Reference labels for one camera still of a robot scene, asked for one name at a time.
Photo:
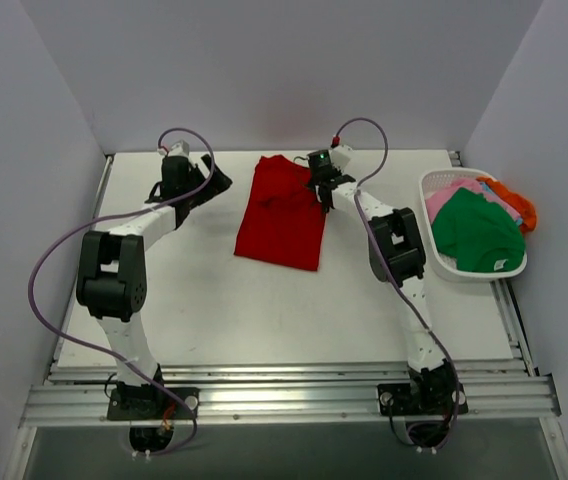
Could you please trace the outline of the red t-shirt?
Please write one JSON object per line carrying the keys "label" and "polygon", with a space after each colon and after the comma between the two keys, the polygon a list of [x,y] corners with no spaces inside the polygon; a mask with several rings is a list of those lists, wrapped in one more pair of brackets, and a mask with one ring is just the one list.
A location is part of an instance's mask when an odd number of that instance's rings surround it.
{"label": "red t-shirt", "polygon": [[293,269],[319,268],[326,214],[310,170],[283,155],[259,159],[234,254]]}

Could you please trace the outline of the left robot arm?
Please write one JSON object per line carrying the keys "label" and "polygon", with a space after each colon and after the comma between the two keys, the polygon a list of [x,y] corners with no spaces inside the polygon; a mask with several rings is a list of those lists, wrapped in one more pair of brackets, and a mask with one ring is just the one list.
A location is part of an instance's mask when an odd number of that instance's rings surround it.
{"label": "left robot arm", "polygon": [[201,165],[186,154],[162,159],[161,179],[146,203],[149,212],[108,231],[82,239],[76,299],[104,331],[116,360],[119,401],[143,419],[158,417],[166,405],[161,367],[144,332],[141,310],[148,294],[146,252],[176,231],[190,212],[227,191],[232,180],[205,154]]}

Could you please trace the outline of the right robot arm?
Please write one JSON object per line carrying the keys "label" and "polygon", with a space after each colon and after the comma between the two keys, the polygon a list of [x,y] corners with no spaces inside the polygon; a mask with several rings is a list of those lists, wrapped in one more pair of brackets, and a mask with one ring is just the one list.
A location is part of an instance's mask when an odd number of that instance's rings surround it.
{"label": "right robot arm", "polygon": [[443,400],[457,400],[461,386],[450,354],[433,330],[426,300],[426,252],[416,215],[408,207],[388,205],[363,191],[345,172],[353,156],[345,145],[308,154],[308,188],[326,213],[341,210],[362,221],[374,276],[390,284],[404,303],[399,319],[411,382],[409,403],[428,413]]}

